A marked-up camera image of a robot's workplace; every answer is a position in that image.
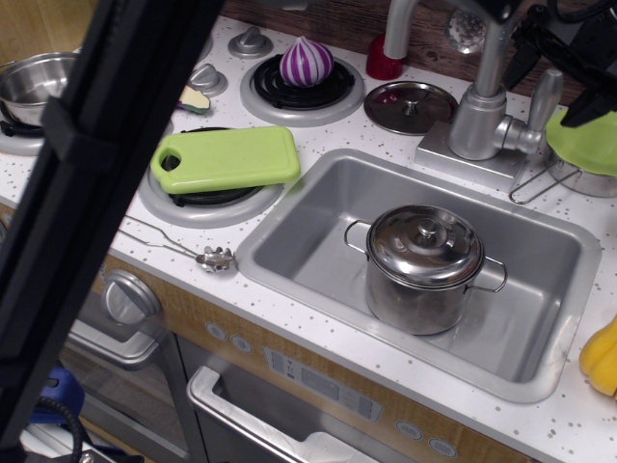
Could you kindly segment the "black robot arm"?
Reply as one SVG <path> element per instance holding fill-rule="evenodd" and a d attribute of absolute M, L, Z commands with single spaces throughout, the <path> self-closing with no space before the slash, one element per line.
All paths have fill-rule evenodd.
<path fill-rule="evenodd" d="M 240 29 L 218 1 L 105 1 L 68 89 L 45 113 L 27 174 L 3 156 L 13 220 L 1 252 L 1 450 L 19 438 L 67 341 L 133 366 L 155 352 L 80 322 L 88 292 L 123 274 L 146 319 L 184 350 L 175 397 L 202 457 L 285 462 L 612 462 L 616 400 L 581 347 L 616 314 L 616 202 L 563 187 L 520 205 L 478 181 L 411 164 L 415 139 L 380 131 L 354 92 L 343 111 L 284 121 L 301 174 L 206 223 L 146 204 L 149 160 L 199 51 L 230 87 L 206 119 L 238 136 L 265 124 L 228 58 Z M 365 300 L 361 229 L 404 204 L 444 207 L 489 256 L 468 310 L 417 337 Z"/>

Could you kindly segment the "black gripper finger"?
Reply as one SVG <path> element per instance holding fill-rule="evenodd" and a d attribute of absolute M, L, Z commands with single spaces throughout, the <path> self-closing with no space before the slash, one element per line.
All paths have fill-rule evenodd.
<path fill-rule="evenodd" d="M 585 90 L 569 106 L 564 117 L 564 125 L 579 127 L 615 110 L 616 95 Z"/>
<path fill-rule="evenodd" d="M 541 58 L 537 30 L 515 32 L 513 44 L 515 53 L 503 74 L 503 85 L 507 90 L 513 90 L 535 68 Z"/>

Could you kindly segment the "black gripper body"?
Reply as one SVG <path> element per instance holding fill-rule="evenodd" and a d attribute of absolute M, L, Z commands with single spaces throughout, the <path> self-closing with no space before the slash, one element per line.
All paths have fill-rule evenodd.
<path fill-rule="evenodd" d="M 564 12 L 557 1 L 535 4 L 512 34 L 535 29 L 541 58 L 585 90 L 616 95 L 616 3 L 598 1 Z"/>

